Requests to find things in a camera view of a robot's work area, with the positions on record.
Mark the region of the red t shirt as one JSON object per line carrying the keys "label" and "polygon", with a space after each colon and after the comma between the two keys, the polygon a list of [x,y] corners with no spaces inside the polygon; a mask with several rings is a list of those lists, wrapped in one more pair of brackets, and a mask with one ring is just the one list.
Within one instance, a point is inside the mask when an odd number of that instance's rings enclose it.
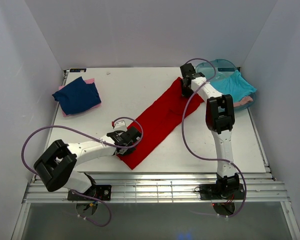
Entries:
{"label": "red t shirt", "polygon": [[188,99],[182,96],[182,79],[179,77],[171,86],[136,118],[128,128],[143,131],[141,142],[128,155],[119,155],[131,170],[135,169],[179,124]]}

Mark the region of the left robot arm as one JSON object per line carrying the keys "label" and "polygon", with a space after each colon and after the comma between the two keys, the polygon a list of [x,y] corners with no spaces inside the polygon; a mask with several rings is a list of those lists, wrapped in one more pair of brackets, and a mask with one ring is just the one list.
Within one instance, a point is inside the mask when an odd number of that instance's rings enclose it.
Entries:
{"label": "left robot arm", "polygon": [[74,168],[85,162],[115,155],[125,156],[135,151],[132,147],[142,138],[135,127],[114,127],[112,132],[99,141],[89,140],[64,143],[55,140],[34,163],[33,168],[49,192],[67,188],[85,196],[97,195],[97,184],[93,178]]}

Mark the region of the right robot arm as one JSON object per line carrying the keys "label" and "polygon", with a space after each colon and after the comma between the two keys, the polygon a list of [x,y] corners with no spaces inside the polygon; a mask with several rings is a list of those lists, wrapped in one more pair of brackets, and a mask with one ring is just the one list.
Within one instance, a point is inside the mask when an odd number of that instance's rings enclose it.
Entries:
{"label": "right robot arm", "polygon": [[[233,98],[216,90],[204,74],[196,72],[191,63],[180,67],[182,81],[181,93],[188,98],[182,113],[181,135],[186,149],[196,158],[205,161],[216,161],[216,183],[205,187],[203,193],[213,196],[228,197],[240,189],[240,179],[234,165],[232,149],[232,130],[235,124]],[[196,155],[188,146],[184,120],[188,106],[194,97],[201,97],[205,102],[205,123],[211,131],[217,158],[206,158]]]}

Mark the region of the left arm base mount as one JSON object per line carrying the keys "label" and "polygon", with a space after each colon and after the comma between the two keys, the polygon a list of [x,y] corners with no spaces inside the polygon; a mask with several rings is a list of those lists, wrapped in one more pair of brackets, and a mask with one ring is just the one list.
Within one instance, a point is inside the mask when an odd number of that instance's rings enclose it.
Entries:
{"label": "left arm base mount", "polygon": [[68,201],[89,201],[92,200],[92,198],[95,198],[102,201],[110,201],[112,195],[112,185],[109,184],[93,185],[84,193],[84,195],[88,197],[78,195],[72,192],[71,190],[69,190],[67,195],[67,200]]}

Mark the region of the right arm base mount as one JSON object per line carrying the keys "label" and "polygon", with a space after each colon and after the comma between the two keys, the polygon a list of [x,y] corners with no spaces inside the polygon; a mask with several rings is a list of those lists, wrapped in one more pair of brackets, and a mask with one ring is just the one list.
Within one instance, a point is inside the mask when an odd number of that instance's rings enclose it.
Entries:
{"label": "right arm base mount", "polygon": [[201,200],[243,200],[245,196],[245,189],[240,184],[239,189],[231,193],[221,193],[217,190],[215,184],[200,184],[193,190],[199,194]]}

